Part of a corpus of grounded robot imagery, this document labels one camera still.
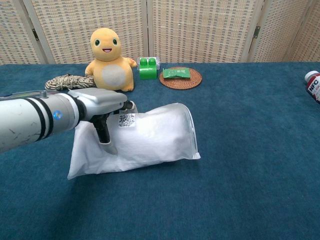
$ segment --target plush toy's arm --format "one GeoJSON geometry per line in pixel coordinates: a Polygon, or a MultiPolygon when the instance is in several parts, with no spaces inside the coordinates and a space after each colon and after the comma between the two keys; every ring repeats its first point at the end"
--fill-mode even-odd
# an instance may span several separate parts
{"type": "Polygon", "coordinates": [[[84,75],[89,76],[94,74],[94,65],[95,65],[95,60],[90,62],[90,64],[85,68],[84,75]]]}
{"type": "Polygon", "coordinates": [[[133,60],[132,58],[127,57],[126,59],[128,60],[130,67],[133,68],[133,67],[136,67],[136,66],[137,66],[136,61],[133,60]]]}

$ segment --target bottle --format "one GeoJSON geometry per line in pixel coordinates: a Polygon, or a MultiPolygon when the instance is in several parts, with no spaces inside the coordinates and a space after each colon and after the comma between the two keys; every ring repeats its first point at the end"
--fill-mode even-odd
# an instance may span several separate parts
{"type": "Polygon", "coordinates": [[[320,103],[320,73],[318,71],[310,71],[305,76],[306,90],[311,96],[320,103]]]}

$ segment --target bottle label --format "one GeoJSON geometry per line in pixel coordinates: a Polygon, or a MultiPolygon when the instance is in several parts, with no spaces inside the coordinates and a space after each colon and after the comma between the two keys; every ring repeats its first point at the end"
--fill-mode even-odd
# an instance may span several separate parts
{"type": "Polygon", "coordinates": [[[317,73],[311,77],[306,85],[306,90],[317,102],[320,103],[320,73],[317,73]]]}

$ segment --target metal hinge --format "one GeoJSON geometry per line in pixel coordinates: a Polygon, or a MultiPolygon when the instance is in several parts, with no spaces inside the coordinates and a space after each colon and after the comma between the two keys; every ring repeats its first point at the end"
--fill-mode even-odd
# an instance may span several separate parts
{"type": "Polygon", "coordinates": [[[35,40],[39,41],[38,34],[37,34],[37,32],[36,32],[36,30],[34,28],[32,28],[32,32],[33,32],[33,35],[35,37],[35,40]]]}
{"type": "Polygon", "coordinates": [[[258,35],[259,35],[259,32],[260,32],[260,26],[256,26],[255,27],[255,30],[254,30],[254,34],[253,34],[253,38],[254,39],[257,39],[258,38],[258,35]]]}

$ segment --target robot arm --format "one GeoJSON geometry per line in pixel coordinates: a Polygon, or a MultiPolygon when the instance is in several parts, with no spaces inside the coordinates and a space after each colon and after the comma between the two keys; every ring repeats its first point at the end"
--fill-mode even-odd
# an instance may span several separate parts
{"type": "Polygon", "coordinates": [[[107,117],[133,107],[127,96],[101,88],[41,91],[0,98],[0,153],[73,129],[80,121],[93,123],[101,147],[117,150],[110,141],[107,117]]]}

